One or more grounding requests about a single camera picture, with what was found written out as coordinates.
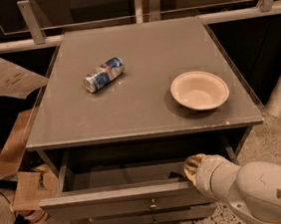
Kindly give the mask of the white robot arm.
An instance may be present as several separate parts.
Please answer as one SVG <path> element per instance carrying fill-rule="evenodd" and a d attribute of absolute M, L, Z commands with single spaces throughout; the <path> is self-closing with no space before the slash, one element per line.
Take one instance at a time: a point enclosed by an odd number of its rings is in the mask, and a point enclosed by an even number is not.
<path fill-rule="evenodd" d="M 281 166 L 236 165 L 222 156 L 192 155 L 183 170 L 196 190 L 225 203 L 246 224 L 281 224 Z"/>

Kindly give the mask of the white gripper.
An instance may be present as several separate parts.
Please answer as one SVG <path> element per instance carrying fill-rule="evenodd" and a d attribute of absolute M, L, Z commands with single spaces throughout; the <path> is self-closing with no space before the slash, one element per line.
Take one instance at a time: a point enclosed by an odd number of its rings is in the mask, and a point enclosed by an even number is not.
<path fill-rule="evenodd" d="M 188 180 L 204 196 L 229 203 L 229 190 L 236 180 L 238 165 L 222 156 L 204 153 L 191 155 L 184 161 L 183 171 Z"/>

